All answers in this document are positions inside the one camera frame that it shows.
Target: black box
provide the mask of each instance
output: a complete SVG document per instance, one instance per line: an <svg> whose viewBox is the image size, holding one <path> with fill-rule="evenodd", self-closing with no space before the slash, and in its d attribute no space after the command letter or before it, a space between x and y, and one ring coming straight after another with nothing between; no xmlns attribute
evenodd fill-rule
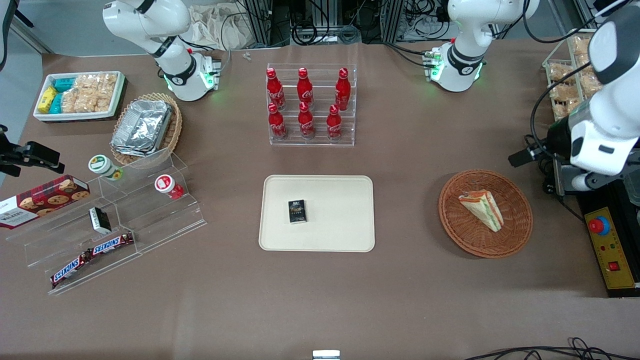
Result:
<svg viewBox="0 0 640 360"><path fill-rule="evenodd" d="M89 209L89 217L91 218L91 225L93 230L98 233L107 235L111 232L111 224L109 223L109 216L99 208Z"/></svg>
<svg viewBox="0 0 640 360"><path fill-rule="evenodd" d="M289 201L289 222L292 224L307 222L304 200Z"/></svg>

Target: walkers cookie box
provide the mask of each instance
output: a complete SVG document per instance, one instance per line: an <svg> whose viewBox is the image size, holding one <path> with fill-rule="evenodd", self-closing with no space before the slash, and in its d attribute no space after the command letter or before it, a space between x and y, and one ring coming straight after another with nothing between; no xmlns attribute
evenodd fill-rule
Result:
<svg viewBox="0 0 640 360"><path fill-rule="evenodd" d="M0 227L15 229L57 209L88 197L89 186L71 175L0 202Z"/></svg>

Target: brown table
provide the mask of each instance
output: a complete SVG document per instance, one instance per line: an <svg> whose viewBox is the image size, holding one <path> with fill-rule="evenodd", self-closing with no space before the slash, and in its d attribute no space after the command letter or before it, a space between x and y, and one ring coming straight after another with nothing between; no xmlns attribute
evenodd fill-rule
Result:
<svg viewBox="0 0 640 360"><path fill-rule="evenodd" d="M2 358L297 360L337 348L349 360L459 359L563 346L569 336L640 355L638 300L605 299L584 226L543 194L535 165L513 169L507 161L524 145L545 87L540 64L551 49L496 41L481 78L461 94L426 83L417 66L382 45L250 51L252 62L234 53L219 91L180 103L185 121L176 152L190 166L189 185L209 224L59 297L46 295L43 273L26 268L20 246L2 241ZM270 147L267 62L357 63L355 148ZM127 76L126 103L167 92L150 56L44 57L45 74L96 70ZM544 102L541 122L552 121L549 108ZM29 118L22 141L61 151L69 174L91 179L86 163L109 153L112 130L113 122ZM442 229L440 189L470 168L498 171L528 197L534 231L518 254L478 259ZM262 250L262 183L271 174L369 176L375 248ZM25 169L7 178L2 196L53 176Z"/></svg>

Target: red bottle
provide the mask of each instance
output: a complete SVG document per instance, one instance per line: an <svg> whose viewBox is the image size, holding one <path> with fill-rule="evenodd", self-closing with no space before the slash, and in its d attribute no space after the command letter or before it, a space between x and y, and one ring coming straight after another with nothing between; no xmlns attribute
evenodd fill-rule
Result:
<svg viewBox="0 0 640 360"><path fill-rule="evenodd" d="M338 114L338 106L331 105L329 116L326 118L326 132L329 141L338 142L342 138L342 118Z"/></svg>
<svg viewBox="0 0 640 360"><path fill-rule="evenodd" d="M316 137L316 129L314 128L314 116L309 112L309 105L306 102L300 103L300 113L298 114L298 122L300 123L300 132L302 138L311 140Z"/></svg>
<svg viewBox="0 0 640 360"><path fill-rule="evenodd" d="M273 67L267 69L267 93L271 102L278 106L278 110L284 110L286 103L284 99L284 90Z"/></svg>
<svg viewBox="0 0 640 360"><path fill-rule="evenodd" d="M343 67L338 71L338 82L335 84L335 103L340 111L347 110L350 96L349 70Z"/></svg>
<svg viewBox="0 0 640 360"><path fill-rule="evenodd" d="M269 125L271 126L271 134L278 141L287 138L287 128L284 126L282 114L278 111L278 106L274 103L269 104Z"/></svg>
<svg viewBox="0 0 640 360"><path fill-rule="evenodd" d="M298 98L300 102L306 102L309 110L314 109L314 86L308 78L307 68L298 69Z"/></svg>

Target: brown wicker basket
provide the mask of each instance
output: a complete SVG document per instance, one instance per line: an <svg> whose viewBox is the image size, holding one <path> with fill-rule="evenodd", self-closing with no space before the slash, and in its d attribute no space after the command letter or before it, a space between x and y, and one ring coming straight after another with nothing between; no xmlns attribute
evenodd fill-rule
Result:
<svg viewBox="0 0 640 360"><path fill-rule="evenodd" d="M175 102L175 100L173 100L169 95L159 94L155 92L152 94L142 95L135 100L162 100L168 104L171 104L173 112L171 114L170 123L166 129L166 133L164 134L164 139L162 142L162 146L160 146L160 149L168 147L171 151L175 150L175 146L178 144L178 138L180 137L180 131L182 130L182 114L180 113L180 109L178 108L178 104ZM116 131L118 131L118 127L122 122L122 118L124 117L124 114L127 112L133 101L130 102L129 105L127 105L127 107L120 113L118 121L116 122L116 126L113 129L114 134L116 133ZM120 154L113 147L111 148L111 153L113 154L113 157L122 165L130 164L133 161L140 159L139 156Z"/></svg>
<svg viewBox="0 0 640 360"><path fill-rule="evenodd" d="M463 192L482 189L491 191L504 218L504 226L497 233L458 200ZM468 170L454 175L442 188L438 212L453 241L482 258L515 254L529 241L533 228L531 207L524 194L509 179L489 170Z"/></svg>

